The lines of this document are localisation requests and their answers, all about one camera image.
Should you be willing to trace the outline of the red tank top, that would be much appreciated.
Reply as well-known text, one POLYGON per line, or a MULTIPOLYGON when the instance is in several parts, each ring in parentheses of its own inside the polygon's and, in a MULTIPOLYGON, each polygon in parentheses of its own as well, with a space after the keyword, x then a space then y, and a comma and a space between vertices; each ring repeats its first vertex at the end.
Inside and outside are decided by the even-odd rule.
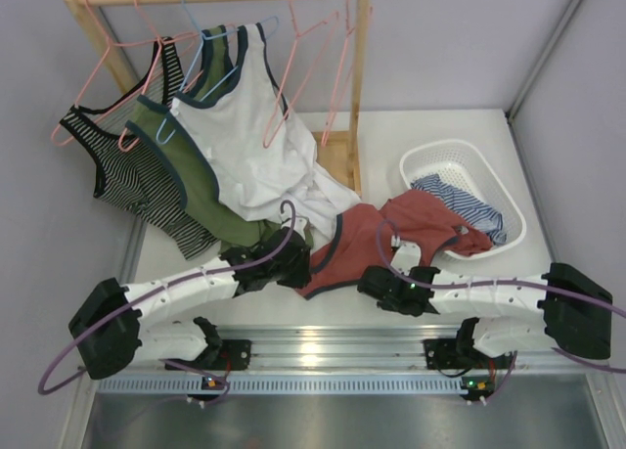
POLYGON ((409 190, 380 209, 359 203, 338 215, 333 238, 311 255, 311 281, 296 292, 311 299, 357 284, 367 267, 382 266, 384 259, 392 259, 393 235, 419 246, 421 267, 430 265, 441 251, 471 256, 492 247, 486 234, 443 201, 424 191, 409 190))

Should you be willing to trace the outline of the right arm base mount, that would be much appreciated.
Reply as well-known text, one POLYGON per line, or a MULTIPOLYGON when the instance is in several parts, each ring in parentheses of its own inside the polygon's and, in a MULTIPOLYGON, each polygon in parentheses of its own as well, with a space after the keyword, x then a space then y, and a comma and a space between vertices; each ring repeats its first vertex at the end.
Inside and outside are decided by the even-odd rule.
POLYGON ((489 357, 473 347, 472 334, 478 319, 466 319, 454 338, 431 338, 423 343, 426 367, 447 377, 460 377, 473 370, 504 370, 512 361, 511 354, 489 357))

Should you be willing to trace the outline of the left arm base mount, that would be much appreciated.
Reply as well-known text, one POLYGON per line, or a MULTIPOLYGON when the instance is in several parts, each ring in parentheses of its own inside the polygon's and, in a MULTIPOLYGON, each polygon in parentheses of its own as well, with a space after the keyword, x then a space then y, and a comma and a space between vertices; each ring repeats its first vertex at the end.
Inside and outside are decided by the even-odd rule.
POLYGON ((251 353, 249 339, 222 338, 217 328, 203 317, 197 317, 190 324, 195 337, 200 339, 200 351, 192 354, 192 359, 169 358, 171 364, 165 368, 178 370, 177 365, 203 371, 243 371, 248 368, 251 353))

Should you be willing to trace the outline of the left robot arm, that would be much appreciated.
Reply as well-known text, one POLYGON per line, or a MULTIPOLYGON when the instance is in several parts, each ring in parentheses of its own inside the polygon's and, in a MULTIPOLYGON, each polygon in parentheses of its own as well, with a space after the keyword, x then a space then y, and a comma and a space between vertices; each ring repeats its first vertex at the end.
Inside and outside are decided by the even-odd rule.
POLYGON ((300 289, 310 280, 310 237, 303 224, 281 227, 253 247, 230 247, 204 265, 143 284, 101 281, 68 329, 95 381, 129 366, 172 360, 196 369, 220 359, 222 339, 201 315, 210 302, 263 290, 300 289))

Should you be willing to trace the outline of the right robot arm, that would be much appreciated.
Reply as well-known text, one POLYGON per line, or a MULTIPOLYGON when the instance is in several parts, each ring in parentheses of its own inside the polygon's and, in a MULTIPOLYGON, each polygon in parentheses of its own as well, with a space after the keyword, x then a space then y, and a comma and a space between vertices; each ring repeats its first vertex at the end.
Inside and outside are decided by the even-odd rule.
POLYGON ((594 361, 611 355, 612 295, 565 263, 529 279, 470 277, 422 266, 403 274, 370 266, 357 290, 385 311, 460 319, 456 353, 468 367, 516 351, 557 348, 594 361))

